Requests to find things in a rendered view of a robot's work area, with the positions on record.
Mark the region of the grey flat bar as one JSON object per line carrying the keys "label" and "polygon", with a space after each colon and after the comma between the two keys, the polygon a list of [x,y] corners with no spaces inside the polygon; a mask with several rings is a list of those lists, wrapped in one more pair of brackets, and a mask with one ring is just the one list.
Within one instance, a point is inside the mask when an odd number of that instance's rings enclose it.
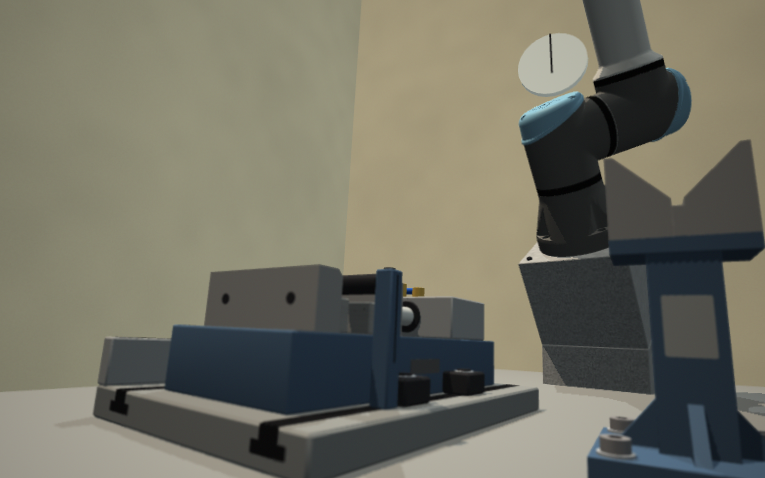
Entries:
{"label": "grey flat bar", "polygon": [[341,317],[340,317],[340,332],[342,333],[347,333],[348,311],[349,311],[349,299],[342,298]]}

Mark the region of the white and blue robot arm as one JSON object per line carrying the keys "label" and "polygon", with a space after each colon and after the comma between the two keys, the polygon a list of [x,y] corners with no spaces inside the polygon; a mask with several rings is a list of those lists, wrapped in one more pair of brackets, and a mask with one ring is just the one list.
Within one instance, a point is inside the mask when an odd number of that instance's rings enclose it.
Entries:
{"label": "white and blue robot arm", "polygon": [[609,248],[598,160],[678,131],[692,104],[685,77],[651,49],[640,0],[582,1],[596,94],[557,97],[519,120],[539,197],[537,242],[554,257]]}

